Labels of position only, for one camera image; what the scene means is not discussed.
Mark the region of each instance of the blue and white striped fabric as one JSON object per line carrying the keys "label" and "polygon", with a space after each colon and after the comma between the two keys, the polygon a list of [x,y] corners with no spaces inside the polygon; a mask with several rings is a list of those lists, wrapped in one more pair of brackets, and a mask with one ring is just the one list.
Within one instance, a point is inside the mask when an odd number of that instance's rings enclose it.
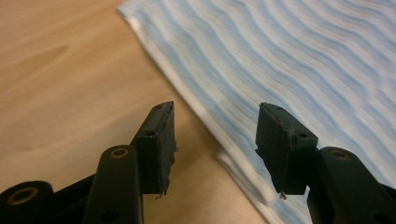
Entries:
{"label": "blue and white striped fabric", "polygon": [[278,198],[256,155],[261,102],[396,187],[395,1],[128,0],[119,10],[270,222],[310,216],[304,197]]}

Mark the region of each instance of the wooden surface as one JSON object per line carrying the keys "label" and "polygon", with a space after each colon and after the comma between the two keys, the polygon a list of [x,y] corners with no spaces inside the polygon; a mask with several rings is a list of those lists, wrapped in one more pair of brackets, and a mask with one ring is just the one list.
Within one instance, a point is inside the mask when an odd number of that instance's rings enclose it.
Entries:
{"label": "wooden surface", "polygon": [[0,1],[0,191],[95,172],[149,110],[174,101],[179,152],[146,223],[264,223],[216,159],[219,143],[117,14],[120,1]]}

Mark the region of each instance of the folded cloth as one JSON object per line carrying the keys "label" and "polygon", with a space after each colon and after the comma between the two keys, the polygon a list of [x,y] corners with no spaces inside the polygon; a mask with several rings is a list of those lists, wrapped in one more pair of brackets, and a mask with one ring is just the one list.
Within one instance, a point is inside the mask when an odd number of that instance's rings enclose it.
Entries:
{"label": "folded cloth", "polygon": [[270,222],[310,222],[280,200],[255,152],[259,103],[287,109],[396,187],[396,3],[127,0],[120,14],[222,144],[219,157]]}

